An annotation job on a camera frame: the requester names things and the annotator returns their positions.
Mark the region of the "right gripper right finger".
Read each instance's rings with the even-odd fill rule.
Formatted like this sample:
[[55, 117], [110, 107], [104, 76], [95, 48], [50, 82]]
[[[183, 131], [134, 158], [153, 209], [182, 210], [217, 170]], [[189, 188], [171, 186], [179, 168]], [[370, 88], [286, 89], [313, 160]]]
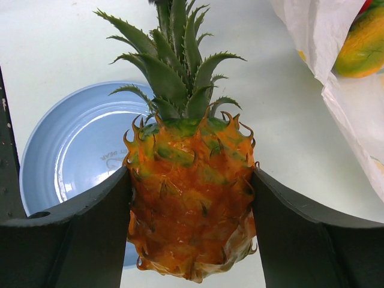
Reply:
[[342, 213], [253, 172], [267, 287], [383, 287], [383, 223]]

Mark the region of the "white plastic bag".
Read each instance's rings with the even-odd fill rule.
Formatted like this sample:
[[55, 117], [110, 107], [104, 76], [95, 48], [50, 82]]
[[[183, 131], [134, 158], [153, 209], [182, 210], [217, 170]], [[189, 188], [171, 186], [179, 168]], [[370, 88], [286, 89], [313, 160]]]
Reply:
[[371, 186], [383, 196], [383, 2], [272, 1]]

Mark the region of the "fake pineapple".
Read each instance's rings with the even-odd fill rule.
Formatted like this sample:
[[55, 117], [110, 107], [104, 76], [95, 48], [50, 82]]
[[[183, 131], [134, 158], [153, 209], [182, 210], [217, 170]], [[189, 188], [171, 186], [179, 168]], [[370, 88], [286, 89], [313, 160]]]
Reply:
[[235, 54], [201, 56], [199, 28], [208, 6], [154, 4], [158, 26], [148, 34], [97, 11], [119, 31], [115, 39], [133, 48], [119, 58], [135, 65], [153, 91], [149, 97], [136, 85], [119, 88], [149, 109], [132, 121], [133, 138], [124, 142], [132, 183], [127, 241], [139, 270], [201, 283], [254, 253], [256, 141], [242, 134], [238, 115], [215, 115], [221, 105], [235, 104], [227, 96], [212, 99], [222, 79], [216, 67]]

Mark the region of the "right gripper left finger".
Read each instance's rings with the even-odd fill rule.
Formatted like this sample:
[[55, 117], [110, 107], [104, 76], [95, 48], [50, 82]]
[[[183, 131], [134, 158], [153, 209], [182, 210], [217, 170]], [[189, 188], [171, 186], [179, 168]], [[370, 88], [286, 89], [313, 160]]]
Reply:
[[59, 205], [1, 223], [1, 286], [119, 287], [130, 198], [122, 167]]

